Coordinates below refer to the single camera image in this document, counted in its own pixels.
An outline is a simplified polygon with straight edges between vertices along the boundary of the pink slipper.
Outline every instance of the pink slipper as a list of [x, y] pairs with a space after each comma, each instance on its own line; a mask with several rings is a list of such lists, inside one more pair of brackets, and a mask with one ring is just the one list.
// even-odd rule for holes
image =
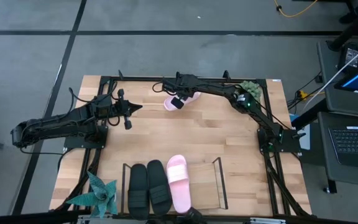
[[[189, 97], [189, 98], [187, 98], [187, 100], [182, 100], [182, 102], [183, 102], [185, 105], [188, 104], [188, 103], [191, 103], [191, 102], [197, 100], [197, 98], [200, 97], [200, 94], [201, 94], [200, 92], [195, 92], [194, 95], [193, 95], [193, 97]], [[176, 106], [173, 106], [173, 105], [171, 104], [171, 101], [172, 101], [172, 99], [173, 99], [174, 97], [176, 97], [176, 96], [169, 96], [167, 99], [165, 99], [165, 101], [164, 101], [164, 107], [165, 107], [165, 109], [166, 109], [167, 111], [174, 111], [174, 110], [177, 110], [177, 109], [178, 109]]]
[[167, 176], [173, 207], [178, 213], [186, 213], [191, 207], [189, 175], [182, 155], [173, 156], [167, 164]]

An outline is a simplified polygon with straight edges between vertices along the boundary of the gray carpet floor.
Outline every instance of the gray carpet floor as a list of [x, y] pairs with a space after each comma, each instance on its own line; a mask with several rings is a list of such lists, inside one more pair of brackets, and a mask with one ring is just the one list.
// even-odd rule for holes
[[[0, 0], [0, 29], [71, 30], [80, 0]], [[310, 2], [279, 0], [287, 14]], [[88, 0], [80, 30], [343, 30], [337, 22], [344, 3], [319, 2], [304, 15], [287, 19], [274, 2], [260, 0], [172, 1]], [[319, 71], [316, 43], [324, 37], [213, 35], [77, 36], [55, 103], [54, 114], [69, 107], [68, 87], [77, 93], [83, 75], [156, 76], [176, 71], [202, 77], [281, 79], [287, 99]], [[11, 212], [29, 157], [11, 145], [10, 130], [42, 116], [68, 36], [0, 36], [0, 215]], [[313, 91], [314, 82], [305, 88]], [[44, 142], [42, 152], [61, 152], [62, 139]], [[48, 210], [58, 156], [40, 156], [24, 213]], [[358, 185], [338, 183], [326, 195], [324, 167], [305, 165], [304, 177], [315, 215], [358, 222]]]

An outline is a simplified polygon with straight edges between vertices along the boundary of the wooden table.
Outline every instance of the wooden table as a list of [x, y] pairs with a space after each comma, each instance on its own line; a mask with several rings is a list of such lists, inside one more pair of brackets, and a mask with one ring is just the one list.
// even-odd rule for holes
[[[85, 75], [79, 97], [90, 100], [97, 95], [100, 78]], [[281, 81], [266, 82], [272, 113], [284, 124], [291, 126]], [[165, 165], [175, 154], [182, 154], [189, 164], [212, 162], [217, 157], [222, 159], [229, 209], [207, 209], [202, 210], [202, 214], [271, 216], [264, 158], [259, 152], [256, 136], [258, 124], [248, 115], [233, 109], [227, 99], [208, 94], [201, 94], [199, 99], [180, 111], [168, 112], [163, 107], [167, 94], [153, 92], [153, 84], [119, 81], [116, 88], [124, 89], [125, 99], [143, 105], [142, 109], [131, 116], [132, 129], [125, 130], [123, 123], [109, 127], [108, 141], [100, 157], [98, 177], [105, 183], [117, 180], [118, 212], [121, 211], [123, 163], [131, 166], [159, 159]], [[77, 101], [76, 106], [81, 105], [83, 103]], [[84, 149], [76, 149], [63, 158], [50, 203], [51, 209], [63, 203], [78, 183], [83, 155]], [[299, 161], [289, 153], [280, 153], [280, 157], [287, 188], [302, 208], [311, 213]], [[283, 213], [277, 186], [276, 196], [279, 211]]]

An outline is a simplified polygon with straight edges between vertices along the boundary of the black slipper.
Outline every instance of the black slipper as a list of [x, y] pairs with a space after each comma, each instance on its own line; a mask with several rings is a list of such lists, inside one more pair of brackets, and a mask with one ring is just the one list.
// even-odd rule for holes
[[154, 214], [165, 215], [172, 206], [172, 197], [162, 163], [159, 160], [150, 161], [147, 164], [147, 174]]
[[147, 170], [143, 164], [131, 168], [128, 189], [128, 211], [136, 220], [146, 220], [150, 212]]

